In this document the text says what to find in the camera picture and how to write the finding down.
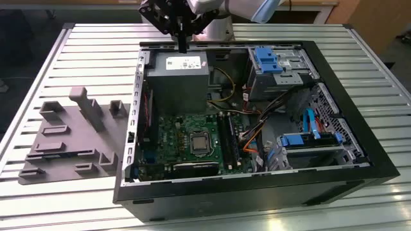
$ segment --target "yellow wire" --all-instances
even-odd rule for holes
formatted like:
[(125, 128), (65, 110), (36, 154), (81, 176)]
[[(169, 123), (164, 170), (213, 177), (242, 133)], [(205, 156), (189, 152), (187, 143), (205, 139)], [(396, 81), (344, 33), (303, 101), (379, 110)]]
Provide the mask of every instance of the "yellow wire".
[(247, 149), (248, 145), (251, 144), (251, 141), (255, 139), (255, 137), (258, 136), (259, 132), (263, 130), (263, 126), (259, 128), (259, 130), (256, 130), (255, 134), (252, 135), (250, 141), (247, 142), (246, 146), (243, 147), (243, 151), (251, 151), (254, 149)]
[(228, 100), (232, 97), (235, 89), (236, 89), (236, 85), (234, 83), (232, 77), (227, 74), (227, 72), (223, 71), (223, 69), (220, 69), (219, 67), (213, 67), (213, 69), (218, 69), (226, 75), (226, 77), (230, 79), (230, 82), (231, 82), (231, 85), (232, 85), (232, 91), (231, 91), (231, 95), (228, 97), (219, 99), (219, 100), (208, 100), (208, 102), (218, 103), (218, 102), (224, 102), (226, 100)]

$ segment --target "floor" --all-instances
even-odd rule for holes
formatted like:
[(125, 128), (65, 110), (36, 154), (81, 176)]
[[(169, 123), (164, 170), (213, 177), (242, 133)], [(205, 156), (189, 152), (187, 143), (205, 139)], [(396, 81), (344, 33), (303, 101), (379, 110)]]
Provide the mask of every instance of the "floor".
[[(65, 22), (140, 23), (140, 16), (133, 11), (55, 11), (53, 13), (56, 18), (48, 19), (44, 11), (24, 11), (35, 33), (35, 39), (31, 41), (35, 58), (24, 66), (0, 67), (0, 78), (9, 86), (8, 92), (0, 93), (0, 140), (41, 68), (63, 24)], [(407, 90), (411, 91), (411, 46), (395, 40), (380, 57), (384, 62), (395, 62), (392, 73)]]

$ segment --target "aluminum slotted table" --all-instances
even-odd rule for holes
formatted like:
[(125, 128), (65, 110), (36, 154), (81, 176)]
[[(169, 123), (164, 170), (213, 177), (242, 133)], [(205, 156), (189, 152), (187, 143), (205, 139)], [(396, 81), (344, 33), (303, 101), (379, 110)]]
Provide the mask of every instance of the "aluminum slotted table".
[(21, 186), (44, 101), (73, 105), (72, 86), (99, 104), (131, 102), (139, 42), (169, 41), (145, 24), (65, 25), (0, 143), (0, 230), (376, 230), (411, 228), (411, 96), (358, 33), (342, 25), (235, 25), (236, 40), (314, 40), (400, 176), (328, 205), (144, 225), (112, 204), (115, 177)]

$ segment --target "power supply label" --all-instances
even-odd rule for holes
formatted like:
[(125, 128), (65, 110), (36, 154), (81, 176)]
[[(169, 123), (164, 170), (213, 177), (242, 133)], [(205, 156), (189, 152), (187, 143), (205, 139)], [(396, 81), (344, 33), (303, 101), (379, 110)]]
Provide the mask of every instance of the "power supply label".
[(165, 59), (167, 70), (201, 69), (199, 56), (168, 57)]

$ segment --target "motherboard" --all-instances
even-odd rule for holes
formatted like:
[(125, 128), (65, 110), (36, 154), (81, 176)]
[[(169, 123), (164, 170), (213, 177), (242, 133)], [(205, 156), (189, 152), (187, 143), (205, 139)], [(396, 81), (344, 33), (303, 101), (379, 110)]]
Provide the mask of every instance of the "motherboard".
[(141, 180), (165, 179), (167, 173), (176, 171), (176, 168), (213, 169), (216, 175), (251, 172), (250, 158), (242, 158), (246, 156), (236, 140), (236, 146), (226, 150), (228, 143), (224, 138), (232, 132), (234, 136), (230, 137), (236, 139), (243, 131), (242, 115), (236, 113), (161, 116), (156, 149), (144, 150), (147, 166), (157, 168), (147, 174), (148, 179), (144, 178), (144, 168), (140, 168)]

